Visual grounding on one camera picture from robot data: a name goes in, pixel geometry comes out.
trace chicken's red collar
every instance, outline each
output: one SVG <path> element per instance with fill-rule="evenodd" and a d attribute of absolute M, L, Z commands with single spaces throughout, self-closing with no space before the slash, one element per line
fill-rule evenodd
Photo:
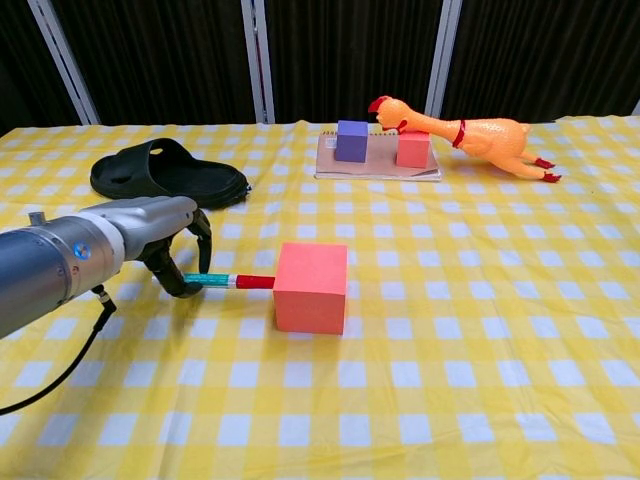
<path fill-rule="evenodd" d="M 456 139 L 453 141 L 453 148 L 458 148 L 458 145 L 460 145 L 460 142 L 462 142 L 462 139 L 464 138 L 464 120 L 460 120 L 460 129 L 458 130 L 458 135 L 456 136 Z"/>

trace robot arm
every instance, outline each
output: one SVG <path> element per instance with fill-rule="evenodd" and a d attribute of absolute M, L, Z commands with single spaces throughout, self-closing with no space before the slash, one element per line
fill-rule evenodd
<path fill-rule="evenodd" d="M 171 256 L 173 237 L 187 228 L 198 237 L 199 270 L 211 260 L 205 214 L 187 197 L 116 200 L 0 234 L 0 338 L 100 285 L 122 263 L 138 260 L 175 297 L 202 286 L 186 283 Z"/>

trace black sandal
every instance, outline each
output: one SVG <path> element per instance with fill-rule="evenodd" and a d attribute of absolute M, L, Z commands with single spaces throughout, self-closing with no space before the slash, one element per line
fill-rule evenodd
<path fill-rule="evenodd" d="M 112 199 L 185 196 L 198 207 L 213 209 L 238 203 L 251 190 L 247 178 L 235 167 L 196 160 L 170 138 L 101 158 L 91 168 L 91 186 Z"/>

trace pink cube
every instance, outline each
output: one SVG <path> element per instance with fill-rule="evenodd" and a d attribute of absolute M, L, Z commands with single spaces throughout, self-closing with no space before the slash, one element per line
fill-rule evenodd
<path fill-rule="evenodd" d="M 428 133 L 407 132 L 398 136 L 396 165 L 399 167 L 426 168 L 430 153 Z"/>
<path fill-rule="evenodd" d="M 282 245 L 273 285 L 279 330 L 342 335 L 346 296 L 346 245 Z"/>

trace table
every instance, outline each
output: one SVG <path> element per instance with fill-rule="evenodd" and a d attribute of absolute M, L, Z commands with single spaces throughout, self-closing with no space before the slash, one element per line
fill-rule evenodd
<path fill-rule="evenodd" d="M 284 241 L 349 247 L 342 337 L 279 332 L 269 292 L 162 292 L 139 264 L 77 372 L 0 417 L 0 476 L 640 476 L 640 118 L 534 125 L 558 184 L 438 139 L 437 184 L 316 180 L 330 125 L 84 126 L 0 139 L 0 226 L 104 201 L 98 158 L 172 137 L 229 162 L 249 200 L 208 212 L 213 271 L 269 274 Z M 173 250 L 195 271 L 188 233 Z M 55 378 L 91 294 L 0 341 L 0 402 Z"/>

